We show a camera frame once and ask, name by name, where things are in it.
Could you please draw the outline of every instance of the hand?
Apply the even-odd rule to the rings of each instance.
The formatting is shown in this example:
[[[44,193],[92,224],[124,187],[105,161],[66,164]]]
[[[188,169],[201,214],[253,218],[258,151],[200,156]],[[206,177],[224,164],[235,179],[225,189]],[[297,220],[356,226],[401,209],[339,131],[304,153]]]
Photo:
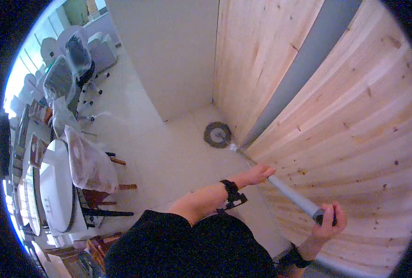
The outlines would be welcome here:
[[[315,224],[311,237],[324,242],[329,241],[337,234],[341,233],[347,227],[347,218],[345,212],[338,202],[333,202],[332,205],[322,204],[322,208],[325,210],[323,215],[322,226]],[[336,211],[337,224],[333,226],[334,212]]]
[[[259,163],[250,170],[237,174],[229,180],[235,182],[238,189],[242,189],[245,186],[256,185],[266,181],[266,179],[275,172],[276,170],[274,168]]]

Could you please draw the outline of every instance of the wrist strap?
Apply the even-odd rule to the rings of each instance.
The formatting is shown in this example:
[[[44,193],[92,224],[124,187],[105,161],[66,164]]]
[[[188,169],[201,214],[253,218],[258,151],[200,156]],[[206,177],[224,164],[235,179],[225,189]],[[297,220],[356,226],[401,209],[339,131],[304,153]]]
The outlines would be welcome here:
[[[305,261],[302,255],[297,250],[297,246],[291,242],[292,249],[285,256],[279,259],[279,264],[283,266],[295,265],[298,268],[305,268],[310,265],[313,261]]]
[[[226,192],[228,192],[228,202],[236,201],[238,187],[235,182],[228,180],[221,180],[220,182],[225,185]]]
[[[218,208],[217,213],[224,213],[225,210],[235,208],[236,206],[242,205],[248,201],[245,194],[238,193],[238,187],[233,181],[222,180],[220,181],[222,184],[225,185],[226,192],[228,192],[228,203],[226,204],[226,208]]]

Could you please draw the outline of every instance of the white tabletop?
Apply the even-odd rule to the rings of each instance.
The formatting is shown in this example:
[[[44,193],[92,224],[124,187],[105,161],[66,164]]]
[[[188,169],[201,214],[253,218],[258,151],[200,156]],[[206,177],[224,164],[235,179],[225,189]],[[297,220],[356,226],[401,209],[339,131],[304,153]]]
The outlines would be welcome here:
[[[73,205],[69,153],[62,140],[53,140],[48,145],[39,175],[42,204],[52,235],[60,235],[67,230],[72,217],[72,206],[75,208],[75,219],[66,233],[86,231],[87,226],[77,195]]]

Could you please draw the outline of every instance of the tile floor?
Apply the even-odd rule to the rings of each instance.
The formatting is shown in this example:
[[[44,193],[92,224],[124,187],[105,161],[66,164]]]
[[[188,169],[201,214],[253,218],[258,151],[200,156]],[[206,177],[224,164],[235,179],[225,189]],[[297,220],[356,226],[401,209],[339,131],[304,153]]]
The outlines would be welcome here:
[[[120,183],[136,183],[138,190],[125,190],[108,198],[117,202],[111,210],[133,211],[133,217],[106,218],[100,228],[72,238],[126,231],[146,209],[164,212],[175,199],[189,191],[248,169],[246,161],[228,149],[215,149],[203,141],[208,123],[221,120],[213,105],[206,105],[179,119],[164,123],[143,89],[124,48],[110,77],[99,85],[103,94],[93,95],[96,119],[85,130],[88,136],[114,152],[127,165],[116,164]],[[272,257],[288,246],[277,230],[257,186],[242,190],[249,201],[232,212],[244,221],[257,241]]]

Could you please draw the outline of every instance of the office chair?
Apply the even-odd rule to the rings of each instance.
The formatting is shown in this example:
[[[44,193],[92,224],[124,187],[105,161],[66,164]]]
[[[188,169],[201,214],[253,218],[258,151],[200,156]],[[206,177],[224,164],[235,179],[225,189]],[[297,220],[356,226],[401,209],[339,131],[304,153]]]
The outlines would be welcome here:
[[[81,116],[80,113],[87,105],[93,104],[93,102],[87,102],[83,108],[78,112],[79,97],[81,94],[81,88],[77,85],[78,73],[75,68],[69,62],[69,58],[60,55],[56,58],[56,61],[50,67],[47,72],[47,76],[44,79],[44,95],[47,100],[48,106],[53,108],[53,101],[60,97],[65,97],[65,103],[70,112],[75,115],[75,118],[79,120],[94,120],[91,115]]]
[[[102,90],[99,90],[94,83],[94,79],[98,78],[98,75],[93,76],[95,71],[95,62],[92,60],[87,43],[85,42],[85,37],[82,35],[81,31],[76,31],[65,44],[65,50],[67,56],[78,73],[77,85],[84,93],[88,88],[95,89],[100,95]]]

